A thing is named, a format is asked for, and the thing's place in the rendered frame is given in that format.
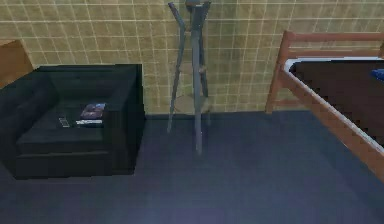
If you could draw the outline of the grey tripod floor lamp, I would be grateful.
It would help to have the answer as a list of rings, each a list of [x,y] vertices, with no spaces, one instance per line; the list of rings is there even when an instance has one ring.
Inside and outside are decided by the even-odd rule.
[[[210,0],[185,0],[184,7],[189,15],[185,21],[174,2],[167,4],[178,25],[178,50],[174,66],[167,132],[172,130],[176,112],[194,116],[194,143],[198,155],[203,152],[203,115],[210,123],[210,98],[207,80],[207,66],[203,40],[203,28],[211,6]],[[192,78],[190,94],[177,95],[182,74]]]

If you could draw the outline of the dark blue book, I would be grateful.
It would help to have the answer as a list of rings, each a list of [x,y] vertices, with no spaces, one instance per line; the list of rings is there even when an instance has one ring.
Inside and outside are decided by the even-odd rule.
[[[103,113],[105,103],[88,104],[80,114],[80,118],[75,121],[81,126],[100,126],[103,124]]]

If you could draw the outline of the brown wooden bed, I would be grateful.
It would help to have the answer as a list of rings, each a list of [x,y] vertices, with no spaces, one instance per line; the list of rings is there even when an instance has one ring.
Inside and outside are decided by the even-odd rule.
[[[377,49],[299,50],[295,42],[379,42]],[[295,33],[284,31],[265,112],[307,107],[384,183],[384,33]]]

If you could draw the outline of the brown wooden cabinet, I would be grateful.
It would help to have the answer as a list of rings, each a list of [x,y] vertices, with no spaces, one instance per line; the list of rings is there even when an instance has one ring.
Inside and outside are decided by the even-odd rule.
[[[0,89],[33,70],[20,40],[0,39]]]

